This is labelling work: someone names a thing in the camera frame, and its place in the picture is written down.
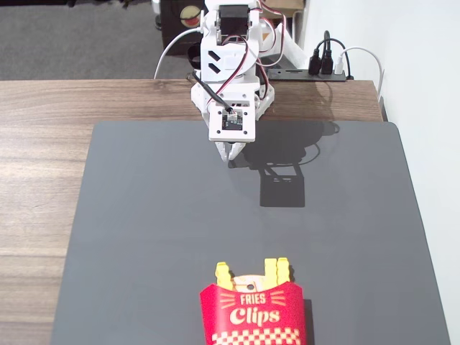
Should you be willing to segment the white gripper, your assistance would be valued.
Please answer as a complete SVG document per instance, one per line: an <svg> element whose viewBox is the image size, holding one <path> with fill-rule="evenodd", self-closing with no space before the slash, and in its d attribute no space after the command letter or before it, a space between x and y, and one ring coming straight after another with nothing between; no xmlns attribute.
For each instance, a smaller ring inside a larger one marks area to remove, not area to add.
<svg viewBox="0 0 460 345"><path fill-rule="evenodd" d="M275 89L271 85L268 85L267 94L264 98L260 98L257 93L258 91L246 97L243 97L242 94L237 95L236 93L230 93L230 97L227 99L223 96L221 98L225 100L233 110L236 110L237 107L242 107L244 110L253 108L255 110L255 119L258 121L275 100ZM211 105L208 101L213 101L213 99L198 83L191 88L190 95L191 101L201 111L203 120L209 122ZM215 142L215 145L222 161L228 162L229 160L234 160L247 144L245 142L235 142L233 144L229 144L228 142Z"/></svg>

